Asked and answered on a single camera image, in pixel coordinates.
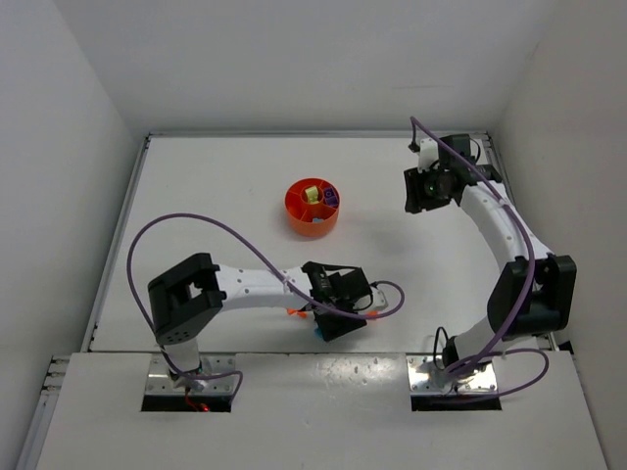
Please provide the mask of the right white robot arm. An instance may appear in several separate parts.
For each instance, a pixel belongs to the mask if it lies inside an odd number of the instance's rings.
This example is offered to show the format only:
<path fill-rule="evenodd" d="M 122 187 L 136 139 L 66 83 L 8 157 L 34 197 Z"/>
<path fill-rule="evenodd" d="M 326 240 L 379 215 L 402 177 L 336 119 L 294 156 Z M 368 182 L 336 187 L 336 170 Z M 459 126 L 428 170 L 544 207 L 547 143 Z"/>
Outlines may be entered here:
<path fill-rule="evenodd" d="M 467 134 L 412 138 L 417 165 L 405 171 L 408 213 L 457 204 L 490 248 L 500 276 L 484 318 L 447 339 L 437 365 L 461 375 L 531 337 L 564 329 L 569 320 L 577 265 L 555 254 L 523 221 L 482 147 Z"/>

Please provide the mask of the pale green curved lego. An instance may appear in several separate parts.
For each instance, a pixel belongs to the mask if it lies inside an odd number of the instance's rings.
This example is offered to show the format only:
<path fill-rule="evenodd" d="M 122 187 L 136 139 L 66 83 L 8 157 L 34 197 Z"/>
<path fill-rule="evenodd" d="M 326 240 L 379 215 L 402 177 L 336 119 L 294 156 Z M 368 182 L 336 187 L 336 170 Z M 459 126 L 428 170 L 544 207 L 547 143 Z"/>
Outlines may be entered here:
<path fill-rule="evenodd" d="M 309 205 L 314 205 L 320 202 L 319 188 L 315 185 L 308 186 L 303 190 L 303 199 Z"/>

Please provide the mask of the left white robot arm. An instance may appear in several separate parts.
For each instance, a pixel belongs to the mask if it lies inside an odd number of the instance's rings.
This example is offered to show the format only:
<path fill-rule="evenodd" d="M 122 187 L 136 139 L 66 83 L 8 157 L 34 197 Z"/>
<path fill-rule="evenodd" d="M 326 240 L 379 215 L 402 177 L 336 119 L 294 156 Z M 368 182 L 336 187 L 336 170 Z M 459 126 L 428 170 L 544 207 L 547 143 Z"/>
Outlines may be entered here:
<path fill-rule="evenodd" d="M 177 388 L 202 390 L 205 373 L 197 337 L 220 313 L 248 308 L 311 311 L 325 342 L 366 325 L 387 306 L 383 294 L 355 266 L 309 261 L 284 269 L 246 270 L 196 254 L 148 284 L 155 337 Z"/>

